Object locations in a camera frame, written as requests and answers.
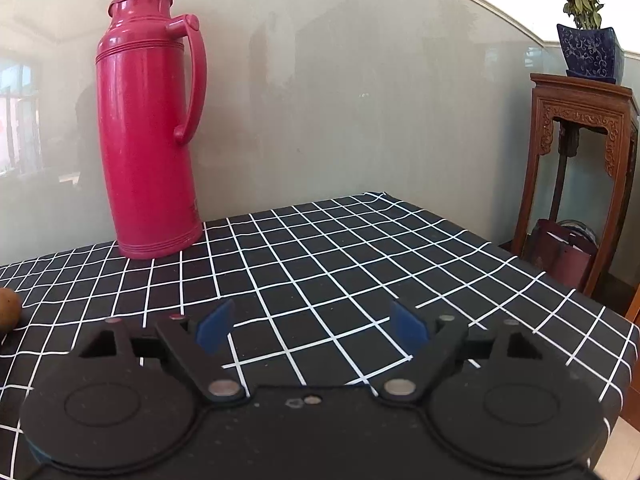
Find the green potted plant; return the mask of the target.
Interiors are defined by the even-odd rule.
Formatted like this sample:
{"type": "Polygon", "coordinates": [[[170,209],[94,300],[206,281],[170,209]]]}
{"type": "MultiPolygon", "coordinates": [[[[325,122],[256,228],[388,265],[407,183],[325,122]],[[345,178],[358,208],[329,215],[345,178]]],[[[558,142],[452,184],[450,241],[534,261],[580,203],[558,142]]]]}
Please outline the green potted plant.
{"type": "Polygon", "coordinates": [[[600,0],[564,0],[563,12],[574,22],[577,29],[600,29],[601,10],[604,4],[600,0]]]}

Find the black white grid tablecloth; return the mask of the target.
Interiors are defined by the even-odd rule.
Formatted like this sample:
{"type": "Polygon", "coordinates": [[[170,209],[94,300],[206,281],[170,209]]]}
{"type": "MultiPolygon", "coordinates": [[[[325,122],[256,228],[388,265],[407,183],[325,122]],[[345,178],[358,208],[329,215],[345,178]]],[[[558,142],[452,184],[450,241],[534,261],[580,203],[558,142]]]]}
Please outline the black white grid tablecloth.
{"type": "Polygon", "coordinates": [[[588,382],[613,427],[638,358],[621,316],[461,226],[385,193],[206,223],[178,254],[125,258],[114,242],[1,268],[23,316],[1,343],[1,474],[32,466],[20,409],[35,383],[106,318],[148,326],[222,296],[235,303],[224,366],[244,386],[374,384],[408,361],[393,300],[464,318],[473,334],[514,320],[588,382]]]}

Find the brown kiwi fruit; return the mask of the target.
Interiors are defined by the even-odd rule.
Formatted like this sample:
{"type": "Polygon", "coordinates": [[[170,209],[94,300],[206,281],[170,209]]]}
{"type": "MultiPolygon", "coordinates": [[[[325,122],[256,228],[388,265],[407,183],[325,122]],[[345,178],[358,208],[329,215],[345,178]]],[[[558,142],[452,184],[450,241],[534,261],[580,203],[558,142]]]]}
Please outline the brown kiwi fruit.
{"type": "Polygon", "coordinates": [[[20,322],[22,315],[21,297],[13,289],[0,288],[0,332],[9,333],[20,322]]]}

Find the carved wooden plant stand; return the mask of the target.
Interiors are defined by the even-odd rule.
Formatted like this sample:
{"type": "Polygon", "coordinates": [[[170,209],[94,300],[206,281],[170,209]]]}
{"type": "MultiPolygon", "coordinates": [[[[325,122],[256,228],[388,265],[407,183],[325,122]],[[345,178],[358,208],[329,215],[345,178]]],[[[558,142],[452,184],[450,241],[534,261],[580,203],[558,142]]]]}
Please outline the carved wooden plant stand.
{"type": "Polygon", "coordinates": [[[532,106],[524,190],[511,252],[522,256],[544,161],[559,167],[549,218],[585,222],[599,235],[598,252],[582,292],[590,296],[608,273],[630,201],[639,134],[639,107],[631,89],[596,80],[532,73],[532,106]]]}

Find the pink thermos flask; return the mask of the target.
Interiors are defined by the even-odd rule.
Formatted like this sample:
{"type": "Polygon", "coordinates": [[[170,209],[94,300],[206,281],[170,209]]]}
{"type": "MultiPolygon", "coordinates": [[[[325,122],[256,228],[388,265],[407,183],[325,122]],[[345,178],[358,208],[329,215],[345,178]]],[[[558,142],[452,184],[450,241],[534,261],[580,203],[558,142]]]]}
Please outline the pink thermos flask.
{"type": "Polygon", "coordinates": [[[174,0],[113,0],[96,48],[96,108],[119,251],[130,259],[180,252],[202,235],[189,143],[207,88],[200,21],[174,0]]]}

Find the blue ceramic flower pot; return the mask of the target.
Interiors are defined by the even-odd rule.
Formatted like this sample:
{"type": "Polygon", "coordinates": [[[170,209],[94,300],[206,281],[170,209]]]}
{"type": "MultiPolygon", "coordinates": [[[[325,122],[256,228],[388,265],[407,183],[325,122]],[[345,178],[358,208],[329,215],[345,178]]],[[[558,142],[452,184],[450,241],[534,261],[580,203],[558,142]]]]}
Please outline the blue ceramic flower pot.
{"type": "Polygon", "coordinates": [[[556,25],[561,50],[570,77],[620,84],[625,55],[613,27],[577,29],[556,25]]]}

